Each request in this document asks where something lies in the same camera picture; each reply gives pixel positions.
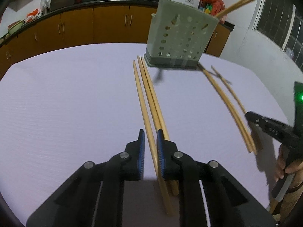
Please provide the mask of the person right hand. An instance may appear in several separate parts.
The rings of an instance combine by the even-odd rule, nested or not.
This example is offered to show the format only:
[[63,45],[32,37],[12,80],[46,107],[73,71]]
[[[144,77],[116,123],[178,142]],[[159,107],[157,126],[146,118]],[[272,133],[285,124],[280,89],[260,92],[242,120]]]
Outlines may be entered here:
[[277,182],[283,179],[285,174],[294,174],[290,188],[299,186],[302,183],[302,157],[296,159],[291,164],[286,166],[286,161],[283,158],[284,146],[280,145],[279,156],[276,161],[274,180]]

